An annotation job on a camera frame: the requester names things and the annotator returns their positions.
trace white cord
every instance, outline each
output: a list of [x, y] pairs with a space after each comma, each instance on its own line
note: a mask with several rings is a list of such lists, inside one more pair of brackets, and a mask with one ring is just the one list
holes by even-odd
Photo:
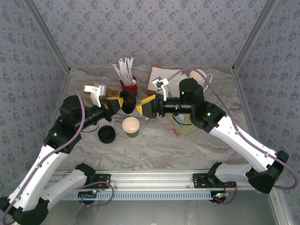
[[210, 75], [210, 83], [211, 83], [211, 80], [212, 80], [212, 74], [207, 74], [206, 77], [208, 77], [209, 75]]

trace black cable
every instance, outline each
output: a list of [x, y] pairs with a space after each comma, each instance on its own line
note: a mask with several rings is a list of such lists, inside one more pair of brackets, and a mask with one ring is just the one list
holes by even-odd
[[82, 133], [92, 133], [92, 132], [94, 132], [95, 130], [97, 130], [99, 128], [99, 123], [97, 122], [97, 124], [98, 124], [98, 127], [96, 129], [91, 130], [91, 131], [82, 131]]
[[64, 177], [64, 178], [65, 178], [65, 175], [66, 175], [67, 173], [71, 173], [71, 171], [69, 171], [69, 172], [65, 172], [65, 174], [63, 175], [63, 177]]
[[189, 123], [189, 124], [184, 124], [184, 123], [179, 123], [176, 119], [175, 119], [175, 115], [173, 114], [173, 119], [180, 125], [184, 125], [184, 126], [191, 126], [193, 125], [193, 123]]

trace blue patterned wall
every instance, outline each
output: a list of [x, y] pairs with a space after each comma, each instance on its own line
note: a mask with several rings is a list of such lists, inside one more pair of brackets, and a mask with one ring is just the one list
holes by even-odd
[[0, 1], [0, 196], [19, 185], [49, 129], [64, 72], [21, 0]]
[[35, 0], [71, 67], [234, 63], [265, 0]]
[[[259, 139], [289, 153], [300, 176], [300, 2], [281, 0], [238, 72]], [[280, 180], [293, 184], [286, 170]], [[300, 224], [300, 188], [285, 191]]]

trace black cup lid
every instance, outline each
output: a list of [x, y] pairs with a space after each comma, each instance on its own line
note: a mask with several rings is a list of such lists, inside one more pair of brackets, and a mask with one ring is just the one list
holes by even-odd
[[130, 114], [135, 109], [136, 98], [135, 95], [127, 90], [123, 90], [120, 93], [120, 97], [123, 98], [122, 110], [126, 114]]
[[109, 144], [116, 138], [116, 132], [111, 126], [101, 127], [98, 131], [98, 137], [101, 142]]

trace red object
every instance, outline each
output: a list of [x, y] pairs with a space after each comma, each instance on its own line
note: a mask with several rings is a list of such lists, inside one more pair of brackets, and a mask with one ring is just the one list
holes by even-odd
[[132, 85], [132, 86], [125, 86], [122, 82], [122, 80], [120, 80], [120, 83], [121, 83], [121, 86], [122, 86], [122, 89], [123, 90], [128, 90], [130, 91], [131, 93], [133, 93], [135, 96], [137, 96], [137, 85]]

